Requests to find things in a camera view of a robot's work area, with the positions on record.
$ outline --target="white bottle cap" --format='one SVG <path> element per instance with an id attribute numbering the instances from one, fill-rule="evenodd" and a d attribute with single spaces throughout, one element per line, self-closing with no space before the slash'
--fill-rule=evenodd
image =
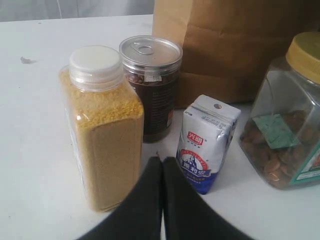
<path id="1" fill-rule="evenodd" d="M 124 79 L 120 54 L 101 45 L 73 51 L 69 58 L 69 74 L 75 86 L 90 92 L 108 90 Z"/>

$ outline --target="dark brown can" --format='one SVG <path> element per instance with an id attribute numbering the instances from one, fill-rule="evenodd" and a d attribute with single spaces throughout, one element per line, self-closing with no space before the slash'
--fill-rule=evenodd
<path id="1" fill-rule="evenodd" d="M 143 141 L 159 141 L 170 131 L 182 49 L 166 39 L 144 35 L 124 40 L 119 51 L 125 76 L 143 103 Z"/>

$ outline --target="table surface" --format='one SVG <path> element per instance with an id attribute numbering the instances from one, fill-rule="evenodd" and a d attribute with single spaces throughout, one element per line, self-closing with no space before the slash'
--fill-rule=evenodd
<path id="1" fill-rule="evenodd" d="M 119 43 L 148 35 L 152 15 L 0 23 L 0 236 L 15 240 L 70 240 L 110 213 L 86 203 L 64 114 L 57 74 L 71 52 L 86 45 Z M 203 199 L 227 221 L 257 240 L 318 239 L 320 186 L 277 190 L 267 185 L 239 147 L 250 104 L 242 110 L 225 164 Z M 144 144 L 150 156 L 174 156 L 182 111 L 170 134 Z"/>

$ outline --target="paper bag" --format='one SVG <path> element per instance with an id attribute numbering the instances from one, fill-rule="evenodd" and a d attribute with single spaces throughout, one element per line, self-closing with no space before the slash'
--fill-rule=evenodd
<path id="1" fill-rule="evenodd" d="M 177 107 L 204 94 L 253 100 L 270 61 L 319 27 L 320 1 L 155 0 L 153 30 L 183 48 Z"/>

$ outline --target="yellow lid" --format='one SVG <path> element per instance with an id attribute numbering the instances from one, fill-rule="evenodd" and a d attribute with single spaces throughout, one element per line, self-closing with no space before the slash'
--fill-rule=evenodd
<path id="1" fill-rule="evenodd" d="M 302 76 L 320 84 L 320 32 L 303 32 L 296 35 L 285 58 Z"/>

